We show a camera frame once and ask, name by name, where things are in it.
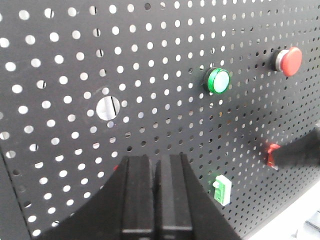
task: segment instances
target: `gray surface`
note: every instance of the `gray surface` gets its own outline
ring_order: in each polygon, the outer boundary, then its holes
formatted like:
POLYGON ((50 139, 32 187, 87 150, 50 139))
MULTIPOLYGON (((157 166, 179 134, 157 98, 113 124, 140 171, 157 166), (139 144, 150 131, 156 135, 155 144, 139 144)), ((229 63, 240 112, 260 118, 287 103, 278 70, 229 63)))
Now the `gray surface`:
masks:
POLYGON ((212 1, 193 1, 192 7, 180 1, 175 8, 173 1, 165 0, 165 9, 160 2, 149 1, 149 11, 145 2, 126 0, 0 3, 1 37, 10 42, 0 55, 0 130, 9 132, 10 138, 0 140, 0 145, 4 154, 16 152, 6 163, 14 186, 26 188, 18 192, 20 204, 32 203, 23 208, 24 216, 37 217, 28 223, 31 233, 51 228, 76 211, 87 201, 84 194, 97 192, 125 155, 147 154, 156 162, 162 154, 185 152, 208 191, 213 190, 208 181, 224 174, 233 183, 231 204, 215 204, 241 236, 266 223, 319 179, 320 169, 315 167, 277 172, 265 166, 269 144, 300 138, 319 120, 319 1, 228 0, 226 5, 213 1, 214 6, 212 1), (109 12, 111 4, 116 5, 114 14, 109 12), (128 12, 128 4, 134 4, 133 12, 128 12), (96 6, 96 15, 90 14, 90 6, 96 6), (70 7, 76 9, 76 16, 68 15, 70 7), (47 8, 54 10, 53 18, 45 17, 47 8), (29 12, 28 20, 19 19, 20 10, 29 12), (166 29, 161 22, 166 22, 166 29), (152 24, 151 31, 146 31, 147 23, 152 24), (130 25, 136 26, 136 32, 130 32, 130 25), (112 33, 114 26, 119 28, 118 35, 112 33), (93 35, 96 28, 99 37, 93 35), (80 39, 73 39, 75 30, 81 33, 80 39), (52 32, 59 34, 59 41, 50 40, 52 32), (25 42, 27 35, 35 37, 35 44, 25 42), (131 51, 133 44, 137 52, 131 51), (303 63, 287 79, 269 69, 268 59, 272 49, 291 45, 302 50, 303 63), (121 47, 120 55, 114 53, 116 47, 121 47), (103 57, 96 56, 99 49, 103 57), (76 59, 78 52, 84 53, 84 60, 76 59), (56 55, 64 57, 62 64, 55 63, 56 55), (34 58, 41 61, 40 67, 31 66, 34 58), (149 60, 154 61, 153 67, 148 66, 149 60), (232 72, 232 86, 223 95, 211 96, 204 91, 202 79, 211 63, 219 67, 222 60, 232 72), (16 70, 6 71, 7 62, 15 62, 16 70), (133 69, 134 63, 139 63, 138 70, 133 69), (123 73, 117 72, 118 66, 124 67, 123 73), (99 75, 101 69, 106 70, 105 77, 99 75), (88 79, 81 80, 81 73, 87 73, 88 79), (68 78, 67 84, 60 84, 61 76, 68 78), (46 82, 44 89, 37 87, 39 80, 46 82), (23 87, 21 93, 13 93, 15 84, 23 87), (124 91, 119 90, 120 84, 126 85, 124 91), (105 87, 109 96, 128 103, 120 108, 112 128, 96 114, 87 116, 105 96, 105 87), (84 98, 85 92, 91 93, 90 99, 84 98), (72 102, 65 104, 65 96, 71 96, 72 102), (143 101, 137 103, 137 97, 143 101), (43 101, 50 101, 50 108, 42 108, 43 101), (18 112, 23 105, 28 107, 27 114, 18 112), (76 115, 75 121, 68 121, 70 114, 76 115), (55 126, 48 127, 48 120, 55 120, 55 126), (24 132, 28 125, 34 128, 29 134, 24 132), (97 127, 96 133, 90 132, 92 126, 97 127), (77 139, 72 139, 73 132, 79 133, 77 139), (53 138, 59 138, 58 145, 52 145, 53 138), (32 144, 38 145, 37 151, 30 151, 32 144), (75 155, 77 149, 82 154, 75 155), (61 155, 63 160, 56 161, 61 155), (85 169, 78 170, 79 164, 85 164, 85 169), (59 176, 62 170, 67 176, 59 176), (97 177, 99 172, 104 172, 103 177, 97 177), (48 179, 46 184, 39 183, 43 177, 48 179), (84 178, 87 184, 81 184, 84 178), (67 185, 71 190, 64 192, 67 185), (44 199, 46 193, 52 194, 51 199, 44 199), (67 206, 69 200, 74 200, 73 205, 67 206), (48 214, 50 208, 56 211, 48 214))
POLYGON ((0 193, 0 239, 29 240, 28 228, 1 155, 0 193))

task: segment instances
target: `black pegboard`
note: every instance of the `black pegboard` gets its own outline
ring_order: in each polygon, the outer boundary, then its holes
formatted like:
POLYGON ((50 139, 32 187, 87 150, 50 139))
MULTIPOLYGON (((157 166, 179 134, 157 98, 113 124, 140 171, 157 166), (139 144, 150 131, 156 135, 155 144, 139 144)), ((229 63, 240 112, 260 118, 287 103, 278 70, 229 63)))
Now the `black pegboard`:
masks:
POLYGON ((30 232, 76 211, 125 155, 155 163, 184 152, 208 191, 226 175, 231 204, 215 204, 241 236, 291 203, 320 169, 274 171, 266 149, 319 120, 319 8, 317 0, 2 1, 0 145, 30 232), (286 78, 269 59, 291 46, 303 63, 286 78), (222 95, 202 86, 212 66, 232 75, 222 95), (121 105, 112 123, 96 113, 105 96, 121 105))

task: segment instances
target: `green connector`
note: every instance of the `green connector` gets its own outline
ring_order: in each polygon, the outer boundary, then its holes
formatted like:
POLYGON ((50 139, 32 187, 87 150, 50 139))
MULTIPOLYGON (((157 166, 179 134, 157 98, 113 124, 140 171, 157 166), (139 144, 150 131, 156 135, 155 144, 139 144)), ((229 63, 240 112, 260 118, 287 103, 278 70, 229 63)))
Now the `green connector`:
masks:
POLYGON ((230 203, 232 182, 223 175, 219 175, 215 178, 215 182, 212 184, 215 188, 214 199, 222 206, 230 203))

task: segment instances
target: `red switch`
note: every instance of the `red switch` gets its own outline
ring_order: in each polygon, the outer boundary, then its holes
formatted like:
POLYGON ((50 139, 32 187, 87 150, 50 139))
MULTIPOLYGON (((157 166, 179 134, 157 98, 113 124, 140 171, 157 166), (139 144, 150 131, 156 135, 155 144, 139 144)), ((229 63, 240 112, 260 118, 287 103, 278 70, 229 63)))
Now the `red switch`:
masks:
POLYGON ((302 52, 297 47, 291 47, 289 50, 280 50, 275 52, 274 69, 283 72, 287 77, 295 75, 302 63, 302 52))
POLYGON ((271 144, 269 149, 268 149, 268 162, 267 165, 269 167, 272 167, 273 169, 278 170, 278 167, 275 164, 275 160, 274 157, 272 156, 272 152, 276 149, 279 149, 281 146, 279 146, 278 144, 271 144))

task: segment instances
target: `large hole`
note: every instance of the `large hole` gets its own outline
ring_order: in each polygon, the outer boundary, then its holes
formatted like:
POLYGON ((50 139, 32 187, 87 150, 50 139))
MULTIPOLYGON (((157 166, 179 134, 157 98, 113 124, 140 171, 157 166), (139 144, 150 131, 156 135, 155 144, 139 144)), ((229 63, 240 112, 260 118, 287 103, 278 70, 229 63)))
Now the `large hole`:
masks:
POLYGON ((114 119, 120 111, 120 102, 114 96, 101 98, 96 105, 96 114, 105 121, 114 119))

